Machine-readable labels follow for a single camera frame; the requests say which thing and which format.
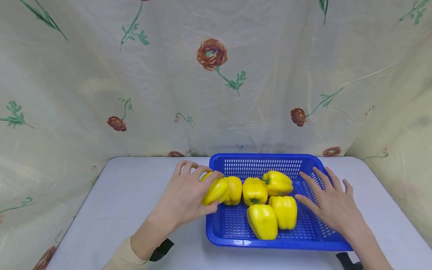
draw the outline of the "basket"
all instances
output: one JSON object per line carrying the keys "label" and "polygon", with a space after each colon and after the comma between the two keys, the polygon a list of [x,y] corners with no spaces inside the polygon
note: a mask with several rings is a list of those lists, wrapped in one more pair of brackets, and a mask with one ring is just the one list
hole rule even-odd
{"label": "basket", "polygon": [[[317,203],[309,184],[300,177],[302,171],[324,189],[320,178],[312,168],[325,172],[321,161],[306,154],[215,154],[210,159],[210,168],[225,174],[237,176],[242,182],[248,177],[261,178],[264,173],[275,170],[289,176],[293,181],[294,194],[307,196]],[[279,230],[275,240],[259,240],[248,224],[247,206],[243,200],[237,206],[220,204],[214,214],[206,217],[206,234],[217,246],[278,248],[321,251],[352,251],[351,246],[336,231],[327,227],[306,206],[297,202],[298,217],[294,230]]]}

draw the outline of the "sleeve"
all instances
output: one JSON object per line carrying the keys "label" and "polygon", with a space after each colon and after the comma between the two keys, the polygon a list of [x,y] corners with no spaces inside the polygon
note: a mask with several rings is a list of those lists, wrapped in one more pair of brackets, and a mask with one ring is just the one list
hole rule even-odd
{"label": "sleeve", "polygon": [[102,270],[143,270],[146,260],[139,259],[130,247],[130,237],[118,247]]}

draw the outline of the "yellow bell pepper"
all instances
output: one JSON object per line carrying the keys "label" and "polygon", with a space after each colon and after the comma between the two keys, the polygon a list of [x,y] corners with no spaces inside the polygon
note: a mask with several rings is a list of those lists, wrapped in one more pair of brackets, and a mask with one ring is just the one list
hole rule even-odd
{"label": "yellow bell pepper", "polygon": [[[201,181],[206,179],[212,172],[206,173]],[[203,205],[209,205],[214,201],[219,201],[219,203],[224,202],[229,196],[228,182],[225,178],[216,179],[207,191],[204,198],[201,200]]]}
{"label": "yellow bell pepper", "polygon": [[266,183],[259,178],[246,178],[243,183],[243,201],[247,206],[253,204],[265,204],[268,194]]}
{"label": "yellow bell pepper", "polygon": [[228,197],[223,202],[225,205],[237,205],[241,200],[242,183],[240,178],[235,176],[225,177],[228,182]]}
{"label": "yellow bell pepper", "polygon": [[248,223],[258,239],[274,240],[277,237],[276,213],[270,205],[255,204],[247,210]]}
{"label": "yellow bell pepper", "polygon": [[294,190],[292,180],[278,171],[268,171],[263,175],[262,181],[267,184],[269,196],[286,196]]}
{"label": "yellow bell pepper", "polygon": [[297,223],[297,203],[291,196],[270,197],[269,205],[276,213],[277,226],[281,230],[294,230]]}

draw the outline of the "right hand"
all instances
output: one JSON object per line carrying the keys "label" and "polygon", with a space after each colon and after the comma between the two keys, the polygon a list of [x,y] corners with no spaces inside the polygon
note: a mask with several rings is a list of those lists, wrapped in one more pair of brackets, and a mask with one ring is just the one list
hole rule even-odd
{"label": "right hand", "polygon": [[326,167],[329,178],[317,168],[313,168],[316,175],[321,178],[325,190],[322,190],[315,180],[305,173],[300,172],[300,176],[311,186],[318,205],[307,197],[296,194],[295,198],[314,212],[330,228],[346,236],[358,228],[367,227],[363,215],[354,202],[353,188],[346,179],[343,179],[345,192],[342,190],[339,179],[330,168]]}

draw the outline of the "white table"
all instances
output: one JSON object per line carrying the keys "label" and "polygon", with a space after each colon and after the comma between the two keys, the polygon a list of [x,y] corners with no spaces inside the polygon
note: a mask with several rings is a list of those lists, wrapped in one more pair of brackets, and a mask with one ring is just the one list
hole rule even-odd
{"label": "white table", "polygon": [[[132,235],[150,213],[175,164],[182,159],[111,159],[47,270],[100,270],[124,238]],[[209,158],[187,159],[209,164]],[[394,269],[426,269],[432,265],[431,249],[365,163],[351,157],[321,158],[321,161],[340,179],[350,181],[356,203]],[[146,270],[343,270],[336,252],[214,246],[205,234],[205,218],[181,227],[170,240],[175,246]],[[350,257],[353,262],[358,261],[353,253]]]}

